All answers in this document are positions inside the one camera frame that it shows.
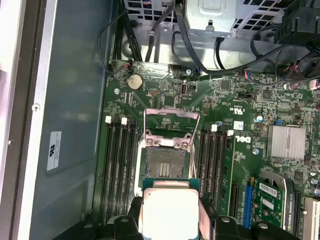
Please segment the side panel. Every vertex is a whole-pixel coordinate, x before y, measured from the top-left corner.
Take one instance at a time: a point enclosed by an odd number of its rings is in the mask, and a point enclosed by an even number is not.
[[[96,42],[114,8],[107,0],[47,1],[18,239],[52,239],[92,209],[105,84]]]

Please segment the motherboard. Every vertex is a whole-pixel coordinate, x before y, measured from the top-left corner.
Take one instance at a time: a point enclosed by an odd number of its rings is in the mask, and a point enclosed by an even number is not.
[[[253,84],[242,72],[212,78],[176,65],[109,64],[120,70],[106,79],[93,216],[105,224],[127,214],[144,178],[197,178],[220,215],[318,239],[320,92]]]

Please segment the label sticker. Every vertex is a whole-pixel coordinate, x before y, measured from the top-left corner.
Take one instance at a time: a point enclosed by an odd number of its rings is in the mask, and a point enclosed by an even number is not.
[[[274,210],[275,206],[271,202],[269,202],[268,200],[265,200],[264,198],[262,198],[262,203],[263,203],[263,205],[270,208],[272,211]]]
[[[275,198],[277,197],[277,190],[271,188],[271,187],[268,187],[267,185],[264,185],[263,183],[260,183],[259,184],[259,188],[266,192],[267,194],[270,194],[271,196],[274,196]]]
[[[59,165],[60,144],[61,144],[61,131],[52,131],[50,134],[48,163],[46,166],[47,171],[55,169]]]
[[[234,121],[233,122],[233,130],[243,130],[244,129],[244,122],[243,121]]]

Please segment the silver heatsink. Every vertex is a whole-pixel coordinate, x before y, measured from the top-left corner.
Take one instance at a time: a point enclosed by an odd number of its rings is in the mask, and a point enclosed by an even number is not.
[[[303,160],[306,129],[302,127],[269,126],[267,157]]]

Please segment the blue pcie slot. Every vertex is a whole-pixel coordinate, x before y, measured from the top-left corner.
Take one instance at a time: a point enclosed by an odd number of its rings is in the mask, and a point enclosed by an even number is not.
[[[243,226],[247,229],[250,227],[252,191],[253,191],[252,186],[250,185],[245,186]]]

